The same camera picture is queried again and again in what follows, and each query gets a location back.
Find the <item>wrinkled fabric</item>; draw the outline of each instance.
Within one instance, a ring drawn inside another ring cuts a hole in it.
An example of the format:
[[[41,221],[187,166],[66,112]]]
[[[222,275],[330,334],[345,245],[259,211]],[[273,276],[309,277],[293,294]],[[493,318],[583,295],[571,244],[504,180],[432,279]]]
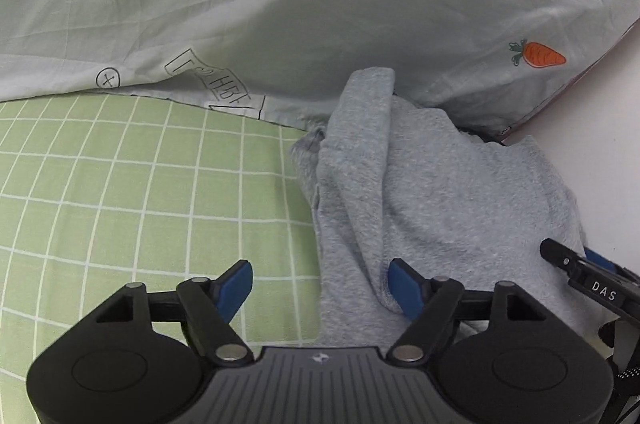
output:
[[[408,321],[386,284],[393,258],[467,289],[514,281],[594,334],[604,309],[540,257],[546,238],[584,250],[574,196],[533,139],[483,143],[393,90],[390,69],[356,72],[328,125],[292,147],[321,262],[318,344],[386,348],[400,336]]]
[[[0,101],[99,88],[308,128],[377,65],[496,135],[638,18],[640,0],[0,0]]]

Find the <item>gray sweatshirt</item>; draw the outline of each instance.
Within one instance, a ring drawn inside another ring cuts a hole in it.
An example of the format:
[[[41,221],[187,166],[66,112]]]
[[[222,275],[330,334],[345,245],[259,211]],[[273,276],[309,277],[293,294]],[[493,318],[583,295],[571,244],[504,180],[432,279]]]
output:
[[[584,252],[573,194],[533,139],[485,144],[393,90],[390,69],[354,73],[328,124],[292,148],[321,261],[318,345],[385,349],[399,337],[409,321],[388,291],[393,258],[467,289],[514,281],[593,334],[604,310],[540,257],[546,238]]]

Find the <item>green checkered sheet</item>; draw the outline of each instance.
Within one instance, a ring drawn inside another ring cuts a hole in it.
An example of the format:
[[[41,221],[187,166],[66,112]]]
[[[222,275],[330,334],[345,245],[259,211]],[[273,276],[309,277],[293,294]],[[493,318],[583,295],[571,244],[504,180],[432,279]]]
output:
[[[0,424],[35,424],[24,377],[129,281],[173,290],[239,258],[232,326],[256,351],[319,330],[318,254],[289,147],[298,130],[168,101],[71,94],[0,105]],[[182,340],[178,324],[156,329]]]

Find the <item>orange carrot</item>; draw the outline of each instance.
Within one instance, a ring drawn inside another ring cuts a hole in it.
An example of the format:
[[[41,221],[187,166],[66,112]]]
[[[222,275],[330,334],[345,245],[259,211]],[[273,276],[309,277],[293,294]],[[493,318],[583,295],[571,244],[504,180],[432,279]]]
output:
[[[516,67],[520,64],[521,58],[524,58],[524,61],[536,69],[564,65],[566,63],[566,58],[562,54],[538,42],[527,43],[527,40],[520,40],[520,44],[510,43],[509,49],[517,52],[511,58]]]

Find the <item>hand-drawn doodle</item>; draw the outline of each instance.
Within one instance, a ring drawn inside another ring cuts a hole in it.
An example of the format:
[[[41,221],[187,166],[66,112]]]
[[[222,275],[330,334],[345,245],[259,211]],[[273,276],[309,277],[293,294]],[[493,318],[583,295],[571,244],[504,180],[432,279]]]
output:
[[[231,69],[213,67],[198,58],[192,49],[187,49],[164,66],[167,74],[172,77],[189,73],[201,81],[204,89],[209,91],[212,101],[209,104],[214,109],[242,109],[258,112],[258,119],[262,114],[264,97],[252,96],[246,86]]]
[[[116,89],[120,86],[120,73],[113,67],[107,67],[98,72],[95,84],[99,89]]]

